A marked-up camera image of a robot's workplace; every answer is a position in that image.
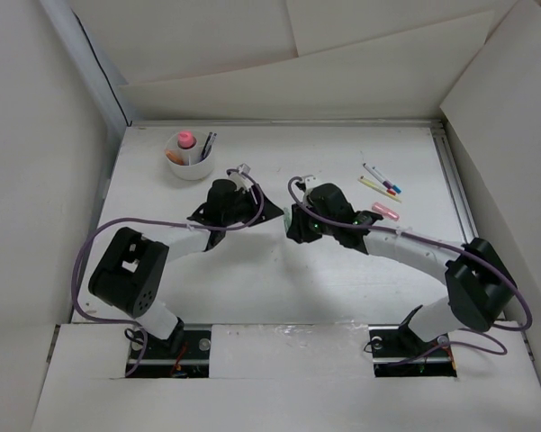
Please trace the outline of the pink highlighter marker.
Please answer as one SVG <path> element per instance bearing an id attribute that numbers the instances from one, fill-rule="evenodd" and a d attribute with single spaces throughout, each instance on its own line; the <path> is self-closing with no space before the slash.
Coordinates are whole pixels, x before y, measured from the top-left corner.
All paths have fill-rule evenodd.
<path id="1" fill-rule="evenodd" d="M 400 219 L 400 215 L 396 211 L 384 206 L 383 204 L 379 202 L 375 202 L 371 206 L 371 210 L 391 221 L 398 221 Z"/>

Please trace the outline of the green highlighter marker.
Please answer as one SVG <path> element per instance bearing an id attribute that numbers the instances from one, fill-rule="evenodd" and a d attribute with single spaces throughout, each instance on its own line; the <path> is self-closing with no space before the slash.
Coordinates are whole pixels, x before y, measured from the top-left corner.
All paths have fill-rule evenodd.
<path id="1" fill-rule="evenodd" d="M 284 219 L 284 229 L 285 231 L 288 231 L 290 227 L 292 226 L 292 214 L 288 208 L 284 208 L 283 219 Z"/>

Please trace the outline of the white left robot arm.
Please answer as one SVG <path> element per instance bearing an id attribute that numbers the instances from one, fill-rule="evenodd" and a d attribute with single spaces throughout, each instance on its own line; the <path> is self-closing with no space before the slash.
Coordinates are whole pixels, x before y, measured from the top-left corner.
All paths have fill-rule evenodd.
<path id="1" fill-rule="evenodd" d="M 196 228 L 160 226 L 152 234 L 118 229 L 90 277 L 88 290 L 138 322 L 159 354 L 174 356 L 184 344 L 184 322 L 158 300 L 167 264 L 212 250 L 229 228 L 249 228 L 283 215 L 254 185 L 215 180 L 206 201 L 188 217 L 198 224 Z"/>

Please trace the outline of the blue ballpoint pen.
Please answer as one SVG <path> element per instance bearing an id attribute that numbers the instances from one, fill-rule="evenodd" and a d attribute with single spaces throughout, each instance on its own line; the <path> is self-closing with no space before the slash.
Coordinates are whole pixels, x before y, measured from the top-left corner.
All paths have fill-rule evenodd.
<path id="1" fill-rule="evenodd" d="M 216 132 L 210 132 L 202 149 L 201 152 L 201 160 L 204 161 L 211 153 L 212 146 L 217 139 L 217 133 Z"/>

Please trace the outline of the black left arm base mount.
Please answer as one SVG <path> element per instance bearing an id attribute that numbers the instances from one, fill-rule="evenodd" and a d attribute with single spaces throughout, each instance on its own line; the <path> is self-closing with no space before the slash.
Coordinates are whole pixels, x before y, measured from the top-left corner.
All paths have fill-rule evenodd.
<path id="1" fill-rule="evenodd" d="M 148 335 L 143 350 L 143 335 L 127 328 L 130 342 L 125 374 L 131 379 L 202 379 L 210 372 L 212 325 L 185 325 L 168 340 Z"/>

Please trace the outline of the yellow red felt pen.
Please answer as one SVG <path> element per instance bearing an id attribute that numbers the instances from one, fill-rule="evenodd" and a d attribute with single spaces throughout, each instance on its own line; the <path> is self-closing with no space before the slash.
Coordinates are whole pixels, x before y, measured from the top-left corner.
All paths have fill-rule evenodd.
<path id="1" fill-rule="evenodd" d="M 375 183 L 373 183 L 372 181 L 370 180 L 367 180 L 366 178 L 364 178 L 363 176 L 360 176 L 357 178 L 357 181 L 359 183 L 361 183 L 362 185 L 376 191 L 377 193 L 397 202 L 397 203 L 401 203 L 401 199 L 398 198 L 396 195 L 392 194 L 392 193 L 389 193 L 387 192 L 386 190 L 384 190 L 382 187 L 379 187 L 378 185 L 376 185 Z"/>

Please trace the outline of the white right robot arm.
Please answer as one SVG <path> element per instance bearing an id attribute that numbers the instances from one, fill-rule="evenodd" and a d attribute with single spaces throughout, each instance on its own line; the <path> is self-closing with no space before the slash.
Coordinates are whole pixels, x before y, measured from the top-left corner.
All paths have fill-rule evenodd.
<path id="1" fill-rule="evenodd" d="M 412 310 L 395 331 L 408 354 L 419 354 L 437 338 L 459 329 L 484 333 L 517 287 L 493 246 L 482 238 L 452 243 L 404 229 L 373 211 L 357 211 L 341 189 L 314 176 L 295 176 L 288 191 L 301 190 L 293 203 L 287 238 L 298 244 L 324 236 L 343 248 L 387 258 L 439 281 L 446 296 Z"/>

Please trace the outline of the pink capped glue bottle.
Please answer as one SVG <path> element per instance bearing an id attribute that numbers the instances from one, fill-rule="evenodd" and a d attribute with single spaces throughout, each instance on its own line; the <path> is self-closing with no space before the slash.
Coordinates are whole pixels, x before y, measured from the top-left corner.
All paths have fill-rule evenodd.
<path id="1" fill-rule="evenodd" d="M 189 130 L 182 130 L 177 134 L 177 146 L 180 149 L 191 149 L 196 144 L 196 138 Z"/>

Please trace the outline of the white purple felt pen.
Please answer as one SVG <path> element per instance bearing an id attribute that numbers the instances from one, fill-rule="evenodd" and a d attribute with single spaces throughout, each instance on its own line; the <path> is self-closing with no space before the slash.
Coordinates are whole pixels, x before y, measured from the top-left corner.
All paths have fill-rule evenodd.
<path id="1" fill-rule="evenodd" d="M 363 168 L 370 173 L 379 183 L 381 183 L 388 191 L 394 194 L 401 194 L 401 189 L 392 183 L 385 175 L 383 175 L 375 166 L 369 166 L 364 163 Z"/>

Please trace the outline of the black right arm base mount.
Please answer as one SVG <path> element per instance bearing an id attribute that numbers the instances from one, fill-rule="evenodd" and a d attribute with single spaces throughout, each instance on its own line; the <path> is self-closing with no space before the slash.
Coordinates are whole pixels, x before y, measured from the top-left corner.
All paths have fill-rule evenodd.
<path id="1" fill-rule="evenodd" d="M 369 327 L 363 351 L 372 356 L 376 378 L 457 377 L 449 337 L 423 341 L 408 327 L 422 308 L 411 311 L 400 324 Z"/>

